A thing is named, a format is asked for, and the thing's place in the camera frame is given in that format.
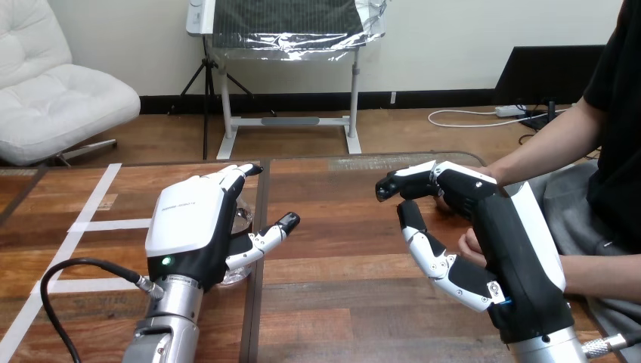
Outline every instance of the person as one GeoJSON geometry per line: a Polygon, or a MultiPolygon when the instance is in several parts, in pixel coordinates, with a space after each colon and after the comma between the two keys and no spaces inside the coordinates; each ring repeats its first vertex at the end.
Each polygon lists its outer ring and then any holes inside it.
{"type": "MultiPolygon", "coordinates": [[[[584,96],[527,143],[479,170],[529,180],[562,254],[566,293],[608,335],[641,329],[641,2],[624,0],[584,96]],[[568,164],[601,147],[598,163],[568,164]]],[[[462,256],[485,265],[472,230],[462,256]]],[[[641,347],[621,351],[641,361],[641,347]]]]}

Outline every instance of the white wall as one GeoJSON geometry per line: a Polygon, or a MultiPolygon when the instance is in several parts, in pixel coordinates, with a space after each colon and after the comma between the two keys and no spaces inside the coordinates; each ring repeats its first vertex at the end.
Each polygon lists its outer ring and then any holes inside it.
{"type": "MultiPolygon", "coordinates": [[[[184,30],[188,0],[49,0],[74,63],[140,95],[177,95],[200,64],[184,30]]],[[[387,35],[362,52],[363,91],[493,88],[514,45],[604,44],[621,0],[394,0],[387,35]]],[[[347,92],[348,62],[242,60],[255,93],[347,92]]],[[[192,93],[203,93],[202,77],[192,93]]]]}

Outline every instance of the black t-shirt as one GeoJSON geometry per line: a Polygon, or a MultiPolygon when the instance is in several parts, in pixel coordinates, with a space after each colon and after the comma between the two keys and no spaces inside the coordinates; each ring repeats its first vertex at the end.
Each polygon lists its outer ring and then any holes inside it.
{"type": "Polygon", "coordinates": [[[608,113],[599,171],[587,200],[616,233],[615,243],[641,253],[641,2],[625,0],[584,98],[608,113]]]}

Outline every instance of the white tape line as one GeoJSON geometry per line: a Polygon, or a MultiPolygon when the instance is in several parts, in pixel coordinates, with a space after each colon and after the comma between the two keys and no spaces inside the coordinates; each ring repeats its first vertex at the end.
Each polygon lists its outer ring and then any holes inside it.
{"type": "MultiPolygon", "coordinates": [[[[82,208],[82,211],[80,211],[80,214],[78,214],[76,223],[87,223],[91,221],[91,218],[96,213],[96,209],[100,205],[104,195],[107,193],[109,186],[111,186],[116,174],[120,170],[121,165],[122,164],[111,164],[107,167],[107,170],[105,170],[101,180],[96,185],[96,188],[94,188],[93,193],[89,196],[87,203],[82,208]]],[[[80,242],[83,232],[84,230],[81,229],[67,234],[63,243],[60,245],[60,248],[56,252],[56,256],[54,256],[54,259],[47,267],[47,270],[49,270],[53,265],[71,257],[73,251],[78,245],[78,242],[80,242]]],[[[50,283],[54,283],[58,279],[58,276],[60,276],[60,272],[51,277],[50,283]]],[[[49,286],[51,288],[55,288],[55,284],[50,284],[49,286]]],[[[40,294],[31,293],[29,295],[29,299],[27,299],[23,308],[20,310],[20,313],[18,313],[18,316],[14,319],[14,322],[11,323],[7,333],[2,337],[2,341],[0,341],[0,363],[9,362],[9,359],[11,359],[11,356],[13,356],[20,345],[26,331],[29,330],[29,327],[33,323],[33,319],[36,318],[41,307],[42,301],[40,300],[40,294]]]]}
{"type": "MultiPolygon", "coordinates": [[[[136,285],[124,278],[88,278],[80,280],[58,280],[49,284],[49,293],[93,293],[98,291],[137,290],[136,285]]],[[[40,281],[31,293],[40,292],[40,281]]]]}
{"type": "Polygon", "coordinates": [[[122,221],[76,222],[67,232],[112,231],[115,229],[149,228],[151,219],[126,219],[122,221]]]}
{"type": "MultiPolygon", "coordinates": [[[[111,183],[116,177],[116,174],[120,170],[121,165],[122,164],[111,164],[107,167],[107,170],[105,170],[101,180],[98,182],[98,185],[96,185],[94,192],[91,193],[91,196],[89,196],[87,203],[82,208],[82,211],[80,211],[78,218],[76,218],[76,223],[89,223],[91,221],[91,218],[93,218],[94,214],[96,213],[96,209],[98,209],[102,198],[104,198],[107,190],[109,190],[109,186],[111,186],[111,183]]],[[[64,242],[60,245],[56,256],[54,256],[54,259],[49,264],[49,267],[47,267],[47,270],[49,270],[49,268],[53,265],[56,265],[71,257],[73,251],[76,249],[76,246],[78,246],[78,242],[80,242],[80,238],[82,237],[82,233],[84,231],[84,229],[80,228],[78,231],[71,232],[67,235],[67,238],[65,238],[64,242]]],[[[55,274],[51,278],[51,280],[56,281],[58,279],[58,276],[60,276],[60,272],[55,274]]]]}
{"type": "Polygon", "coordinates": [[[9,362],[9,359],[11,359],[11,356],[13,356],[22,338],[25,336],[26,331],[29,330],[33,319],[36,318],[41,306],[42,301],[40,300],[39,293],[29,295],[29,299],[24,303],[14,323],[9,327],[2,341],[0,341],[1,362],[9,362]]]}

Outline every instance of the robotic hand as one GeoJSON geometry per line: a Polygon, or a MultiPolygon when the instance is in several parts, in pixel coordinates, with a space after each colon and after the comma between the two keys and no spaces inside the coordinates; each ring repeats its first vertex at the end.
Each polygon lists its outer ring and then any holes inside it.
{"type": "Polygon", "coordinates": [[[227,270],[262,258],[299,224],[300,218],[288,213],[258,234],[231,236],[245,177],[260,172],[253,164],[232,165],[161,193],[145,242],[154,282],[149,290],[156,293],[122,361],[193,361],[203,294],[220,283],[227,270]]]}
{"type": "Polygon", "coordinates": [[[502,195],[496,180],[450,162],[435,161],[390,172],[376,183],[379,201],[400,193],[403,237],[432,282],[466,306],[487,310],[501,340],[521,363],[586,362],[629,346],[620,334],[581,347],[563,297],[565,276],[552,235],[528,183],[502,195]],[[445,203],[471,220],[488,262],[478,267],[428,231],[411,199],[444,195],[445,203]]]}

